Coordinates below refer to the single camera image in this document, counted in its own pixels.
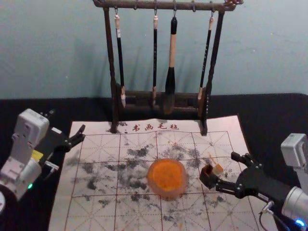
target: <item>black brush handle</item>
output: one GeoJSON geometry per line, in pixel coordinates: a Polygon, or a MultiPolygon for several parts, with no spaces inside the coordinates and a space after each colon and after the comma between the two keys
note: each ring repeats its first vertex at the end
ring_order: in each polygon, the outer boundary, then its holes
{"type": "Polygon", "coordinates": [[[206,45],[205,45],[205,53],[204,53],[202,73],[201,73],[201,81],[200,81],[200,87],[201,88],[203,87],[205,67],[206,67],[207,54],[208,54],[208,47],[209,47],[210,40],[211,40],[212,24],[213,24],[213,18],[211,17],[210,22],[209,22],[209,26],[208,26],[207,39],[206,39],[206,45]]]}
{"type": "Polygon", "coordinates": [[[120,66],[120,81],[121,86],[124,86],[124,74],[123,74],[123,58],[122,58],[122,45],[121,45],[121,31],[120,31],[120,17],[115,16],[115,30],[116,30],[116,41],[117,41],[117,50],[119,55],[119,66],[120,66]]]}
{"type": "Polygon", "coordinates": [[[175,92],[175,54],[176,54],[176,42],[177,42],[177,18],[174,16],[171,20],[171,35],[170,35],[170,53],[169,53],[169,69],[167,73],[165,93],[174,94],[175,92]]]}
{"type": "Polygon", "coordinates": [[[153,63],[153,88],[156,87],[156,71],[157,71],[157,23],[158,17],[154,17],[154,63],[153,63]]]}

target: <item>brush handle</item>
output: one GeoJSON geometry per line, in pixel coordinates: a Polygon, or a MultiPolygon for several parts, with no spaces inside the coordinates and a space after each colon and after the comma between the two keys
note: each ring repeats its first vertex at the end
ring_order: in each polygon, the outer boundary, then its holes
{"type": "Polygon", "coordinates": [[[177,43],[177,26],[178,26],[178,21],[177,21],[177,18],[174,16],[171,20],[169,67],[174,67],[174,64],[175,64],[175,53],[176,53],[176,43],[177,43]]]}
{"type": "Polygon", "coordinates": [[[154,63],[153,63],[153,88],[156,86],[156,71],[157,71],[157,26],[158,17],[154,16],[154,63]]]}
{"type": "Polygon", "coordinates": [[[121,45],[121,31],[120,31],[120,17],[115,15],[115,30],[116,30],[116,40],[117,40],[117,50],[119,55],[119,65],[120,65],[120,81],[121,86],[124,86],[124,74],[123,74],[123,58],[122,58],[122,45],[121,45]]]}
{"type": "Polygon", "coordinates": [[[208,46],[210,44],[213,21],[214,21],[214,19],[211,17],[210,21],[209,21],[209,25],[208,25],[207,39],[206,39],[206,45],[205,45],[205,53],[204,53],[202,73],[201,73],[200,88],[202,88],[202,86],[203,86],[205,66],[206,66],[207,54],[208,54],[208,46]]]}

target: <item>robotic arm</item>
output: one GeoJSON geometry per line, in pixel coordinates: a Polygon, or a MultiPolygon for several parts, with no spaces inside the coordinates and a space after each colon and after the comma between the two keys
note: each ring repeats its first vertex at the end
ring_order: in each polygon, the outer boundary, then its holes
{"type": "Polygon", "coordinates": [[[38,114],[26,109],[17,119],[11,154],[0,170],[0,213],[6,204],[18,202],[41,175],[44,166],[51,168],[48,178],[59,167],[49,159],[57,151],[69,152],[81,143],[85,135],[82,125],[71,138],[59,129],[50,128],[48,118],[53,114],[38,114]]]}
{"type": "Polygon", "coordinates": [[[216,187],[216,191],[234,195],[237,198],[254,196],[268,203],[262,213],[269,212],[280,220],[270,209],[275,206],[281,213],[294,220],[302,227],[308,225],[308,195],[307,191],[307,163],[308,140],[303,134],[290,134],[282,143],[282,153],[286,163],[300,173],[299,179],[302,189],[290,187],[267,176],[262,164],[256,162],[250,154],[240,156],[232,152],[231,159],[241,162],[247,168],[239,175],[235,183],[219,178],[216,167],[205,166],[200,173],[201,182],[209,189],[216,187]]]}

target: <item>cable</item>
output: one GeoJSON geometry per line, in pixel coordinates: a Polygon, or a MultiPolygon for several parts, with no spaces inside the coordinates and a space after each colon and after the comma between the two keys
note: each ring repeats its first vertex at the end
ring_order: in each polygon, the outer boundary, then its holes
{"type": "Polygon", "coordinates": [[[282,224],[282,226],[285,228],[285,230],[290,231],[289,227],[274,213],[273,213],[273,217],[282,224]]]}
{"type": "Polygon", "coordinates": [[[262,221],[261,221],[261,217],[262,217],[263,213],[260,212],[259,214],[260,214],[260,216],[259,216],[259,223],[260,223],[262,229],[264,229],[265,231],[268,231],[268,230],[263,226],[262,221]]]}
{"type": "MultiPolygon", "coordinates": [[[[259,214],[260,214],[260,216],[259,216],[259,223],[260,223],[262,229],[264,229],[264,231],[269,231],[269,230],[267,230],[267,229],[263,226],[262,221],[261,221],[261,217],[262,217],[262,215],[263,215],[263,212],[260,212],[259,214]]],[[[279,222],[282,224],[282,226],[285,228],[286,231],[290,231],[289,227],[288,227],[277,215],[275,215],[274,213],[273,213],[272,215],[273,215],[273,217],[274,217],[277,221],[279,221],[279,222]]]]}

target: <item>calligraphy practice paper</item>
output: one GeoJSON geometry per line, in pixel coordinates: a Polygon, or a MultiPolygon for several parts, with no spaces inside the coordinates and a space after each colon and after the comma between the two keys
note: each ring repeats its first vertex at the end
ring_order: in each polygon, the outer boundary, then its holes
{"type": "MultiPolygon", "coordinates": [[[[198,121],[73,122],[71,135],[86,125],[84,141],[66,154],[55,197],[51,231],[249,231],[262,230],[254,198],[209,190],[199,180],[202,167],[220,164],[223,180],[235,182],[245,166],[231,152],[248,152],[237,116],[209,119],[208,134],[198,121]],[[165,201],[147,184],[149,166],[158,159],[179,160],[189,183],[177,200],[165,201]]],[[[265,214],[268,230],[277,230],[265,214]]]]}

